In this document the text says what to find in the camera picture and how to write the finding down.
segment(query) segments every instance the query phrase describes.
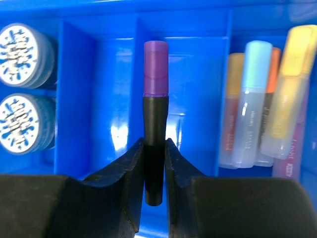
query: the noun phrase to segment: blue surface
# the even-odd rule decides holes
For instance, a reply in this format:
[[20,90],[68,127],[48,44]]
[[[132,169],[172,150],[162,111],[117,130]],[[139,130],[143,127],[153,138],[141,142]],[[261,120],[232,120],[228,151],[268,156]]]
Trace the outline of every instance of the blue surface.
[[[169,43],[166,135],[209,176],[269,177],[271,168],[219,169],[227,58],[252,40],[284,48],[288,30],[317,24],[317,0],[3,0],[0,28],[27,24],[59,43],[57,89],[11,93],[56,97],[56,146],[13,156],[0,173],[78,179],[108,165],[143,135],[143,44]],[[317,63],[311,76],[301,183],[317,207]],[[166,237],[166,199],[143,203],[140,234]]]

